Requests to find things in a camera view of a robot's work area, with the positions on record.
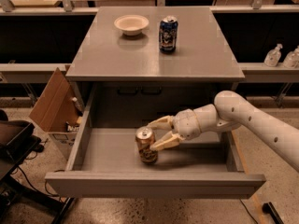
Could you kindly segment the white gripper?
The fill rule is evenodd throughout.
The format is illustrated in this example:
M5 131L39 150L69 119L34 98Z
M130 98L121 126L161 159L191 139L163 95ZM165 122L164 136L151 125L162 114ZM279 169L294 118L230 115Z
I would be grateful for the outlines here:
M174 117L164 116L148 124L153 130L172 130L161 139L154 142L149 148L152 151L161 151L176 147L183 140L192 140L201 134L200 124L194 111L187 109L178 112Z

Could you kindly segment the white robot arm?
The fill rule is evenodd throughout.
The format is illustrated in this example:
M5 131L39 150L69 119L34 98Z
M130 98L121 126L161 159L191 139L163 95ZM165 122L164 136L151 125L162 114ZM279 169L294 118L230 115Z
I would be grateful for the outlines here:
M201 133L221 133L245 126L293 169L299 171L299 130L256 108L233 91L221 91L213 105L186 109L175 116L165 116L148 124L167 133L150 146L160 151L193 140Z

